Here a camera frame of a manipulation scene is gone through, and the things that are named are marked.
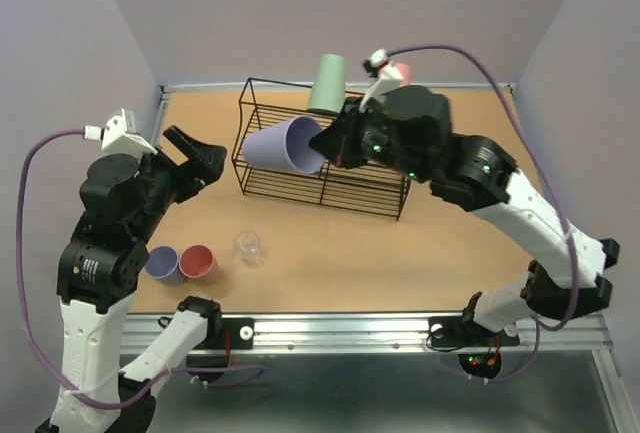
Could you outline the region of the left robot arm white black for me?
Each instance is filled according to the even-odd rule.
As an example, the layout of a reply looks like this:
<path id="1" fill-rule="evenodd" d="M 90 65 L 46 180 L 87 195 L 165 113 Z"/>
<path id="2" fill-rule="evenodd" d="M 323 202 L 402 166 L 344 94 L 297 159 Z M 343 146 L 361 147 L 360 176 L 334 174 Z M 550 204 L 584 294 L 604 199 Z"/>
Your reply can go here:
<path id="1" fill-rule="evenodd" d="M 175 163 L 128 140 L 94 161 L 79 194 L 84 211 L 59 260 L 56 294 L 64 324 L 60 390 L 41 432 L 144 432 L 161 389 L 197 345 L 222 335 L 218 303 L 183 300 L 161 335 L 120 364 L 126 317 L 149 259 L 147 244 L 174 204 L 196 196 L 224 171 L 227 150 L 176 126 L 164 136 L 186 157 Z"/>

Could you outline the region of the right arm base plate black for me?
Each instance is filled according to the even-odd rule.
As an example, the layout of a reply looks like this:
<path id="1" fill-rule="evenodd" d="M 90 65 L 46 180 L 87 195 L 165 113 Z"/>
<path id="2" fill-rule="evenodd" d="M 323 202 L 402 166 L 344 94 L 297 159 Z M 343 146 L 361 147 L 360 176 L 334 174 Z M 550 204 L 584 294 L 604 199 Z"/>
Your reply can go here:
<path id="1" fill-rule="evenodd" d="M 518 335 L 509 336 L 504 330 L 492 332 L 461 315 L 437 315 L 429 319 L 431 345 L 436 349 L 471 348 L 496 346 L 519 346 Z"/>

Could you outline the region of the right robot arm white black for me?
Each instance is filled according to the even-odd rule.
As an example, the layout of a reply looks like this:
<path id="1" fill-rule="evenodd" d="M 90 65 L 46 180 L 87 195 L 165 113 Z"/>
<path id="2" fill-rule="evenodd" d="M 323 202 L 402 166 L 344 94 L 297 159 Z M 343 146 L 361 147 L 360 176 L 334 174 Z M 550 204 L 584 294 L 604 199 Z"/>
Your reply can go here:
<path id="1" fill-rule="evenodd" d="M 457 341 L 482 343 L 533 314 L 561 320 L 609 306 L 613 285 L 603 273 L 617 262 L 618 242 L 560 219 L 496 142 L 454 132 L 445 96 L 410 85 L 383 101 L 348 98 L 310 146 L 338 168 L 376 163 L 426 183 L 433 196 L 493 224 L 531 256 L 522 278 L 471 297 Z"/>

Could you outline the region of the green plastic cup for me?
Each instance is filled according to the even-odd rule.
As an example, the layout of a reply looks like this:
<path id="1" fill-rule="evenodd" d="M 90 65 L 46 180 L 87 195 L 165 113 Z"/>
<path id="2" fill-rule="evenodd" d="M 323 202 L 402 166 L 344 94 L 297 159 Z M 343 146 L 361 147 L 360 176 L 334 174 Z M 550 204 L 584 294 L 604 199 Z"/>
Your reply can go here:
<path id="1" fill-rule="evenodd" d="M 338 115 L 344 103 L 345 87 L 345 58 L 336 54 L 324 54 L 313 81 L 307 110 L 318 114 Z"/>

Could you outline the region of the red plastic cup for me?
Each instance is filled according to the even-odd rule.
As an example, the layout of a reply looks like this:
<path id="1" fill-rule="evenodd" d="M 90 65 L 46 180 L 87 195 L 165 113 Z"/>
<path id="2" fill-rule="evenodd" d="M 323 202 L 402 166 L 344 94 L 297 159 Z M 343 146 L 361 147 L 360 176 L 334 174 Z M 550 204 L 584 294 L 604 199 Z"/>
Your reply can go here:
<path id="1" fill-rule="evenodd" d="M 200 283 L 214 283 L 219 277 L 217 258 L 205 245 L 186 248 L 180 256 L 179 269 L 188 280 Z"/>

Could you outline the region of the pink plastic cup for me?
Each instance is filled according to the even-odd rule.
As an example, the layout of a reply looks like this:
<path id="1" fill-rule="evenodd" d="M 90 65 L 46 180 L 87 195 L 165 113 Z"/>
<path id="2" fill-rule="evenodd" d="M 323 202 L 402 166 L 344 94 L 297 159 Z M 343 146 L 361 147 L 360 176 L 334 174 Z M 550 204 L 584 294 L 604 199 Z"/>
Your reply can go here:
<path id="1" fill-rule="evenodd" d="M 407 64 L 396 63 L 396 67 L 402 75 L 402 82 L 400 86 L 408 86 L 411 83 L 411 70 Z"/>

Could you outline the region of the black wire dish rack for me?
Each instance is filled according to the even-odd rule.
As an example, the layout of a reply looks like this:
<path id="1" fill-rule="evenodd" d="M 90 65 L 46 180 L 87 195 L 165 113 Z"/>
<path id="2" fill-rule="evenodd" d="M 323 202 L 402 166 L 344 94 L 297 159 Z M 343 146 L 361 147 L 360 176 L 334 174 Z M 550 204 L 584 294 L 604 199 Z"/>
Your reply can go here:
<path id="1" fill-rule="evenodd" d="M 304 175 L 258 169 L 246 162 L 246 139 L 263 128 L 305 115 L 310 93 L 309 84 L 246 80 L 238 100 L 239 126 L 232 151 L 242 193 L 398 220 L 410 182 L 383 166 L 369 163 L 345 170 L 326 162 L 317 173 Z"/>

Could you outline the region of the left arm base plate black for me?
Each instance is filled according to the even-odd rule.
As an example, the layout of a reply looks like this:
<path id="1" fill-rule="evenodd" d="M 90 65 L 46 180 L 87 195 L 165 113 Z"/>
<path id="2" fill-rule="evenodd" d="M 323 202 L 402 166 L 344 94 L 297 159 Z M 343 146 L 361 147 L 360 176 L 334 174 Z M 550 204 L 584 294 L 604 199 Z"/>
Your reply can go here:
<path id="1" fill-rule="evenodd" d="M 216 338 L 208 336 L 195 347 L 204 350 L 252 350 L 254 345 L 255 320 L 251 317 L 224 317 L 220 333 Z"/>

